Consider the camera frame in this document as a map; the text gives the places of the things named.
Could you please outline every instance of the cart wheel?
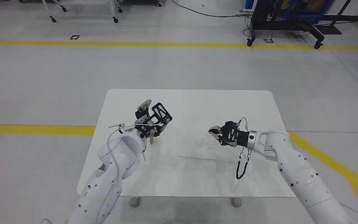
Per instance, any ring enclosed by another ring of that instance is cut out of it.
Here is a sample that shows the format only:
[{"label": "cart wheel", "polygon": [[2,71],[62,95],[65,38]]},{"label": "cart wheel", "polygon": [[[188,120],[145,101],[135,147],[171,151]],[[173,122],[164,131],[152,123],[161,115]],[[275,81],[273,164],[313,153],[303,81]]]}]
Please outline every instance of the cart wheel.
[{"label": "cart wheel", "polygon": [[316,44],[314,45],[314,48],[315,48],[315,49],[319,49],[319,48],[321,47],[321,45],[322,45],[321,43],[316,43]]},{"label": "cart wheel", "polygon": [[157,7],[162,7],[163,5],[164,5],[164,3],[162,1],[158,1],[156,4]]}]

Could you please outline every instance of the white table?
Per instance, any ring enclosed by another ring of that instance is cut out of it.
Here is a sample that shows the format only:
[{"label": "white table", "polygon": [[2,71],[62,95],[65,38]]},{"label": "white table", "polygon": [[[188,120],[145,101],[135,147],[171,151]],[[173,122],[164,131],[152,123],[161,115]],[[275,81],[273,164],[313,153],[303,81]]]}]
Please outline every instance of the white table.
[{"label": "white table", "polygon": [[108,91],[77,186],[78,194],[93,170],[101,166],[97,151],[113,131],[108,126],[132,125],[136,108],[147,99],[152,99],[152,106],[161,102],[173,120],[154,144],[148,145],[147,161],[140,156],[140,167],[123,180],[122,196],[295,197],[279,174],[277,163],[255,153],[245,176],[237,180],[241,148],[220,146],[208,134],[210,127],[222,126],[229,120],[238,122],[242,116],[247,118],[250,130],[285,130],[272,93],[221,90]]}]

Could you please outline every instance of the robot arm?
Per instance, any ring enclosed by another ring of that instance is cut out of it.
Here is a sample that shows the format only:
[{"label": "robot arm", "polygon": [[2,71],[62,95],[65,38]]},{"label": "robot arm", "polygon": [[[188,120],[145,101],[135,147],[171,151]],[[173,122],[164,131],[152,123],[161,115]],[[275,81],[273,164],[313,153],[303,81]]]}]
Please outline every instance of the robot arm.
[{"label": "robot arm", "polygon": [[[307,159],[292,148],[286,132],[243,132],[239,124],[226,122],[223,127],[212,127],[209,133],[221,145],[245,146],[269,160],[277,161],[277,168],[316,224],[356,224],[328,190],[321,177]],[[260,138],[266,135],[264,151]]]},{"label": "robot arm", "polygon": [[108,217],[121,194],[122,180],[140,164],[139,154],[144,152],[147,138],[159,136],[172,120],[160,103],[152,107],[154,114],[150,116],[150,103],[147,100],[138,107],[135,125],[117,125],[121,135],[101,147],[97,155],[103,165],[92,173],[82,190],[69,224],[101,224]]}]

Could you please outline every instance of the floor marking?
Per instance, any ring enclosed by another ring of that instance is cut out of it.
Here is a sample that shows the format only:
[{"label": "floor marking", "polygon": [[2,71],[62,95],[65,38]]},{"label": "floor marking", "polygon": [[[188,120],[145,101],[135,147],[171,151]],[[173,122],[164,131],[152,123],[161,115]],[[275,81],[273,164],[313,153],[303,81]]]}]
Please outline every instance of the floor marking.
[{"label": "floor marking", "polygon": [[[132,47],[186,47],[186,48],[248,48],[246,43],[191,43],[191,42],[133,42],[133,41],[36,41],[0,40],[0,45],[39,46],[132,46]],[[253,49],[315,50],[313,45],[253,44]],[[319,50],[358,50],[358,46],[321,46]]]},{"label": "floor marking", "polygon": [[0,124],[0,134],[58,134],[70,136],[92,136],[92,126],[54,126],[54,125],[21,125]]},{"label": "floor marking", "polygon": [[338,161],[325,154],[315,146],[306,142],[295,133],[289,132],[289,134],[293,143],[295,143],[297,146],[311,154],[313,157],[326,164],[328,167],[332,168],[333,170],[336,170],[339,174],[344,176],[348,180],[349,185],[351,186],[353,192],[358,198],[358,175],[354,171],[350,170],[345,165],[339,163]]},{"label": "floor marking", "polygon": [[[0,124],[0,134],[56,134],[71,136],[92,136],[95,132],[93,126],[55,126],[55,125],[21,125],[21,124]],[[358,175],[339,163],[320,149],[311,145],[293,132],[289,132],[292,143],[310,153],[328,167],[344,176],[356,197],[358,198]]]}]

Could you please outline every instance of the gray floor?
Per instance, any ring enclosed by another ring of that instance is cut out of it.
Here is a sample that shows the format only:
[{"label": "gray floor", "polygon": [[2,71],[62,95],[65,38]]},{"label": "gray floor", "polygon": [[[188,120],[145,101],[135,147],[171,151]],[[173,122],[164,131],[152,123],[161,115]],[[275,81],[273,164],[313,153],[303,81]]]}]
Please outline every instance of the gray floor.
[{"label": "gray floor", "polygon": [[[171,41],[245,43],[243,18],[210,18],[167,1],[123,6],[116,25],[106,1],[62,0],[63,13],[40,2],[0,2],[0,40]],[[181,0],[217,15],[243,1]],[[338,27],[327,45],[357,45],[358,26]],[[261,34],[258,43],[270,32]],[[313,44],[274,32],[278,44]],[[269,90],[287,130],[358,172],[358,52],[284,49],[135,48],[0,45],[0,124],[96,125],[111,88]],[[64,223],[91,137],[0,136],[0,222]],[[358,210],[347,180],[300,148],[337,199]],[[107,223],[313,223],[295,198],[120,198]],[[347,210],[356,220],[358,214]]]}]

